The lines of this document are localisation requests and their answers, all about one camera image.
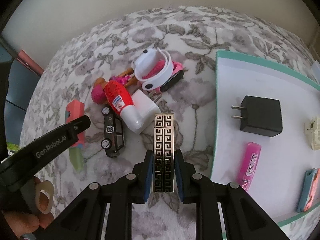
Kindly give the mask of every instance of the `white tray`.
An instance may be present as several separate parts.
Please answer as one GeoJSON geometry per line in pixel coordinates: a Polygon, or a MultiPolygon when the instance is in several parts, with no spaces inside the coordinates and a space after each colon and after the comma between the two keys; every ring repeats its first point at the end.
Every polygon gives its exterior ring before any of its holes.
{"type": "MultiPolygon", "coordinates": [[[[248,193],[284,226],[306,214],[295,212],[304,174],[320,167],[320,151],[313,151],[304,135],[304,123],[320,115],[320,86],[284,65],[245,54],[218,51],[216,62],[217,132],[211,180],[225,185],[235,181],[246,144],[260,144],[248,193]],[[239,106],[246,95],[280,100],[281,134],[270,138],[240,131],[240,120],[231,118],[240,111],[231,106],[239,106]]],[[[318,205],[317,199],[311,210],[318,205]]]]}

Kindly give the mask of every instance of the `barcode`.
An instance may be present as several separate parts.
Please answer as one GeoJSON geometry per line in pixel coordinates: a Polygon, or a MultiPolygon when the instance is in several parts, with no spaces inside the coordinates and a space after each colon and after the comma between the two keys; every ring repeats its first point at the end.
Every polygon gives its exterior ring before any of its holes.
{"type": "Polygon", "coordinates": [[[252,153],[251,158],[250,158],[250,162],[249,162],[249,166],[248,166],[248,169],[247,169],[247,173],[245,174],[246,176],[249,176],[249,177],[252,176],[253,171],[254,171],[254,167],[255,167],[256,162],[257,162],[257,157],[258,157],[257,154],[252,153]]]}

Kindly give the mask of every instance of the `barcode sticker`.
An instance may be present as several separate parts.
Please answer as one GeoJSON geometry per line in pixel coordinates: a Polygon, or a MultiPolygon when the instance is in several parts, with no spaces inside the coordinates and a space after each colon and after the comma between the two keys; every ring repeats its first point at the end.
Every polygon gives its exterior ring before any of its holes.
{"type": "Polygon", "coordinates": [[[253,175],[254,167],[257,163],[257,158],[258,158],[258,155],[255,153],[252,153],[251,158],[250,158],[250,162],[249,162],[249,166],[247,169],[247,173],[245,174],[246,176],[251,177],[253,175]]]}
{"type": "Polygon", "coordinates": [[[117,95],[116,98],[113,99],[112,104],[119,112],[123,107],[125,107],[125,103],[122,100],[121,95],[117,95]]]}

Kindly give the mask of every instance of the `prong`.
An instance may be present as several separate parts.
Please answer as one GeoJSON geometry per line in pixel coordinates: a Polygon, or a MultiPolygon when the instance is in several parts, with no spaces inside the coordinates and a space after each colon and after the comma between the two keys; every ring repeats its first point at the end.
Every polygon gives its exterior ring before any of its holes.
{"type": "Polygon", "coordinates": [[[244,119],[244,117],[243,116],[238,116],[238,115],[233,115],[233,116],[231,116],[233,119],[244,119]]]}
{"type": "Polygon", "coordinates": [[[236,110],[241,110],[241,109],[246,109],[243,106],[231,106],[232,109],[236,109],[236,110]]]}
{"type": "Polygon", "coordinates": [[[158,102],[161,97],[162,97],[162,94],[158,95],[158,96],[153,100],[153,102],[154,102],[154,103],[158,102]]]}
{"type": "Polygon", "coordinates": [[[148,94],[148,98],[153,97],[153,95],[156,93],[156,90],[153,89],[149,94],[148,94]]]}

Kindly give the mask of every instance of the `gray floral rug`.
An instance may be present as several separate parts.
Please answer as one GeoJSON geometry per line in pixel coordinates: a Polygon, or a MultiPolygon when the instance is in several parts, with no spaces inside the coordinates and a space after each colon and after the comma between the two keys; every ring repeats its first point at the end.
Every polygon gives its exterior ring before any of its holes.
{"type": "MultiPolygon", "coordinates": [[[[243,52],[286,65],[314,80],[314,62],[296,35],[256,17],[211,7],[155,8],[93,27],[63,45],[44,71],[30,101],[20,146],[64,123],[67,103],[85,103],[91,119],[86,131],[84,170],[73,170],[64,152],[38,174],[55,187],[54,216],[91,182],[107,184],[131,172],[153,147],[153,128],[141,135],[125,129],[126,148],[117,159],[101,149],[102,106],[90,92],[98,77],[123,72],[144,49],[166,49],[185,69],[184,79],[164,93],[159,107],[175,114],[175,147],[199,173],[210,176],[215,139],[215,54],[243,52]]],[[[290,239],[307,239],[319,221],[319,208],[283,227],[290,239]]],[[[134,205],[132,238],[195,239],[195,205],[182,205],[177,193],[151,194],[148,204],[134,205]]]]}

